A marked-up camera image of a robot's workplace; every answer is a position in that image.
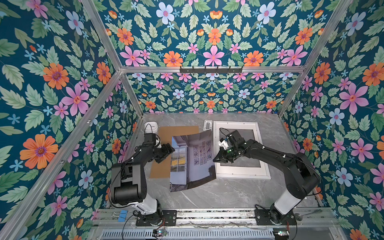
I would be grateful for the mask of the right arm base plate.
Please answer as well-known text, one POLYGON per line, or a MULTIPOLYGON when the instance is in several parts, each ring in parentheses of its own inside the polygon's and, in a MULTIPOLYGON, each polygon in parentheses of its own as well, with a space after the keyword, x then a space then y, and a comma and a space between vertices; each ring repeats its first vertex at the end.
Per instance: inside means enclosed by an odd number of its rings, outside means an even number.
POLYGON ((279 216, 279 219, 274 221, 271 217, 269 210, 257 209, 255 210, 255 219, 258 226, 295 226, 297 220, 293 211, 290 211, 287 215, 279 216))

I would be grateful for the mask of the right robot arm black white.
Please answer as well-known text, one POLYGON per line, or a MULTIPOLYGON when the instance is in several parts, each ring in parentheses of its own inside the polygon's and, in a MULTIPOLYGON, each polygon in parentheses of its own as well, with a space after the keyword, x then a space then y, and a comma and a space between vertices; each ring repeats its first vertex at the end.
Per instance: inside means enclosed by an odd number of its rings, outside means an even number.
POLYGON ((215 163, 233 163, 240 157, 246 157, 271 165, 284 174, 286 189, 268 213, 271 223, 275 225, 282 224, 322 181, 305 154, 280 152, 255 140, 240 140, 231 147, 222 143, 219 146, 219 152, 213 159, 215 163))

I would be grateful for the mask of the white picture frame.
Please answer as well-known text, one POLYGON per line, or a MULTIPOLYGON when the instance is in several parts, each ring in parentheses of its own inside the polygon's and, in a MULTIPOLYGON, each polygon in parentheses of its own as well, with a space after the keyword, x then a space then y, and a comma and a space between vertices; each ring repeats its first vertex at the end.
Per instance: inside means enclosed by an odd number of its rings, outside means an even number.
MULTIPOLYGON (((255 140, 245 140, 239 133, 239 131, 237 131, 238 133, 235 134, 235 141, 240 141, 239 143, 239 147, 238 147, 238 150, 240 150, 243 154, 242 157, 246 157, 246 158, 249 158, 249 159, 255 159, 255 160, 259 160, 261 162, 265 162, 265 157, 263 156, 263 154, 265 154, 267 151, 266 151, 266 147, 263 145, 263 143, 259 143, 255 140)), ((224 138, 220 139, 220 140, 223 140, 223 139, 227 139, 227 137, 230 135, 230 133, 228 135, 226 135, 224 138)), ((218 145, 218 142, 214 144, 214 155, 217 155, 219 153, 219 145, 218 145)))

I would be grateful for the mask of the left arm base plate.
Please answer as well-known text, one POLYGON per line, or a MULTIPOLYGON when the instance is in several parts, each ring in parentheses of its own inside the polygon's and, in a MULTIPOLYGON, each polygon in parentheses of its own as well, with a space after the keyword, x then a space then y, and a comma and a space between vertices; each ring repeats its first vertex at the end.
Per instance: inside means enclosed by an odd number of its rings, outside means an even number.
POLYGON ((166 227, 174 227, 177 222, 176 210, 163 210, 162 218, 158 214, 152 214, 147 216, 139 216, 136 220, 137 227, 160 227, 165 225, 166 227))

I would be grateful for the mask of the brown cardboard backing board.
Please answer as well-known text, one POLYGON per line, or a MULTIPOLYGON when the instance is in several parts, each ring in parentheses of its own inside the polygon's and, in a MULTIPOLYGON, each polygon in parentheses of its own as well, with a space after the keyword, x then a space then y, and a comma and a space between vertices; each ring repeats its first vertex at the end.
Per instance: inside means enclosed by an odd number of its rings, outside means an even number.
MULTIPOLYGON (((173 136, 184 136, 198 134, 198 126, 160 127, 158 135, 162 144, 172 144, 173 136)), ((171 156, 158 164, 153 162, 150 172, 150 179, 166 179, 171 175, 171 156)))

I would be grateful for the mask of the white photo mat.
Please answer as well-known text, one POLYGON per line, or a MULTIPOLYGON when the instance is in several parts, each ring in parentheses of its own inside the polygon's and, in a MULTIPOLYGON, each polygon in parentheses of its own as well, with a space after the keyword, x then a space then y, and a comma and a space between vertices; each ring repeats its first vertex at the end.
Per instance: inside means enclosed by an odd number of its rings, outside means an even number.
MULTIPOLYGON (((247 140, 255 140, 262 143, 259 126, 256 122, 229 122, 214 121, 213 140, 218 142, 233 131, 239 131, 247 140)), ((255 159, 240 157, 234 163, 216 163, 216 175, 218 178, 227 179, 257 179, 270 180, 271 175, 268 164, 255 159)))

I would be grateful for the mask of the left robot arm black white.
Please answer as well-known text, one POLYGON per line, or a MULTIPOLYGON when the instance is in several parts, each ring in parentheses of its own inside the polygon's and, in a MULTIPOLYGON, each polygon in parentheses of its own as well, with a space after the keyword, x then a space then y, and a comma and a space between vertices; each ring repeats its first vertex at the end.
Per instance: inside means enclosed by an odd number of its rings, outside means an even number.
POLYGON ((174 152, 170 144, 163 144, 160 148, 141 145, 127 161, 113 165, 109 192, 112 207, 133 207, 142 217, 162 218, 159 201, 148 194, 145 165, 151 161, 160 163, 174 152))

